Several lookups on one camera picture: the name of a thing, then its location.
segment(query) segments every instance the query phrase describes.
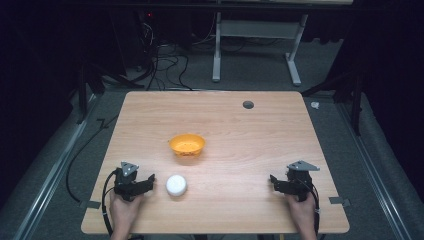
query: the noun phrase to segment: orange bowl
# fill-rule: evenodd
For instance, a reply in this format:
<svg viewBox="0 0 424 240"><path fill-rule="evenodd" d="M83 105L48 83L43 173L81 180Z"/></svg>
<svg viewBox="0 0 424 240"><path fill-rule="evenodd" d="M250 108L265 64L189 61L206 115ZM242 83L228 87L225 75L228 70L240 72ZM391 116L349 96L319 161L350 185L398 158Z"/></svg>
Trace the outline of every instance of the orange bowl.
<svg viewBox="0 0 424 240"><path fill-rule="evenodd" d="M186 133L172 138L169 146L178 156L198 156L205 146L205 139L196 134Z"/></svg>

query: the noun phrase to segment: white table leg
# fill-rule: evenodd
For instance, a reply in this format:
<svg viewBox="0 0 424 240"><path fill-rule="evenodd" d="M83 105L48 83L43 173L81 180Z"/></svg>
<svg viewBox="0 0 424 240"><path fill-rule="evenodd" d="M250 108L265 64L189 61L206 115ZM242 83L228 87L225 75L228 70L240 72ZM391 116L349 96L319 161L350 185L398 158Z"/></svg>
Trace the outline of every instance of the white table leg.
<svg viewBox="0 0 424 240"><path fill-rule="evenodd" d="M299 48L300 40L302 38L303 30L305 29L307 19L308 19L307 14L302 15L302 19L300 20L299 27L297 29L296 38L294 40L293 49L291 53L286 53L287 66L290 71L293 85L295 86L300 86L301 82L300 82L299 74L297 72L296 64L294 63L294 57L296 56L297 49Z"/></svg>
<svg viewBox="0 0 424 240"><path fill-rule="evenodd" d="M213 57L212 81L221 80L221 13L216 13L215 55Z"/></svg>

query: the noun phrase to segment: metal rail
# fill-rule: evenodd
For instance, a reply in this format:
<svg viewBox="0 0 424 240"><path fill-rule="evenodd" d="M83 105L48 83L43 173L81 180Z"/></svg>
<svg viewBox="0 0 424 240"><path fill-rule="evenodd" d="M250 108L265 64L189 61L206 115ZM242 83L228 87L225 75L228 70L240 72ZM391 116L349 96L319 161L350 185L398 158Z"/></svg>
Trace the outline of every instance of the metal rail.
<svg viewBox="0 0 424 240"><path fill-rule="evenodd" d="M209 12L278 12L278 13L337 13L337 14L385 14L393 13L396 6L358 7L337 4L290 4L277 2L239 3L151 3L134 1L65 0L64 6L95 8L144 8L149 10L209 11Z"/></svg>
<svg viewBox="0 0 424 240"><path fill-rule="evenodd" d="M94 94L91 96L89 102L92 102L92 107L90 108L88 114L92 112L94 105L96 103L96 97ZM70 163L69 156L78 138L81 136L82 132L85 129L85 126L87 125L88 116L81 124L79 124L75 128L74 134L72 135L71 139L69 140L64 151L60 155L59 159L56 161L56 163L53 165L52 169L50 170L50 173L47 176L46 180L44 181L43 186L40 189L40 192L35 198L31 208L29 209L25 219L22 221L21 226L15 233L15 236L13 239L20 240L20 239L32 238L32 235L34 234L34 231L37 228L38 223L43 217L44 211L49 205L50 200L53 197L53 194L56 191L56 188L59 185L61 178L66 172L66 169Z"/></svg>
<svg viewBox="0 0 424 240"><path fill-rule="evenodd" d="M357 136L355 131L350 125L350 116L346 106L341 104L336 104L336 108L339 111L339 114L346 123L346 127L349 129L349 132L352 136L352 139L355 142L355 145L360 153L362 166L364 167L365 174L367 175L369 182L377 196L378 201L380 202L381 208L384 211L384 214L387 217L387 220L393 230L397 239L411 239L408 229L405 226L405 223L402 217L399 215L399 211L393 198L388 192L386 186L384 185L383 180L380 177L378 169L374 166L370 155L364 145L360 136Z"/></svg>

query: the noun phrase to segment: small white object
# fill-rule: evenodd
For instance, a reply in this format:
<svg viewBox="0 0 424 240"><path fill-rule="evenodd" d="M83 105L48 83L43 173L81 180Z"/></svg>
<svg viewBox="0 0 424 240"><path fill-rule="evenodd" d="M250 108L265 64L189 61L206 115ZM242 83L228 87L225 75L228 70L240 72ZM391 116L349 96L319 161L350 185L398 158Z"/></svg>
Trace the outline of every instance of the small white object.
<svg viewBox="0 0 424 240"><path fill-rule="evenodd" d="M173 175L166 181L166 190L172 196L181 196L187 190L187 182L183 176Z"/></svg>
<svg viewBox="0 0 424 240"><path fill-rule="evenodd" d="M319 108L319 102L311 102L311 107L318 109Z"/></svg>

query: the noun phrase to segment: wrist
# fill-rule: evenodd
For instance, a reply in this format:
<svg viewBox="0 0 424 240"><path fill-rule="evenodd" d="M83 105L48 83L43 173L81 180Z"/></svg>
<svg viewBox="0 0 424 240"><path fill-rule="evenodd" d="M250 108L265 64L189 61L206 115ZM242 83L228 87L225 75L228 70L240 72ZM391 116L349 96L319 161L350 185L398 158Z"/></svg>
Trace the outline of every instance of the wrist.
<svg viewBox="0 0 424 240"><path fill-rule="evenodd" d="M111 240L127 240L130 235L129 229L116 228L113 230Z"/></svg>
<svg viewBox="0 0 424 240"><path fill-rule="evenodd" d="M315 231L312 229L300 230L300 239L301 240L316 240L317 236L315 235Z"/></svg>

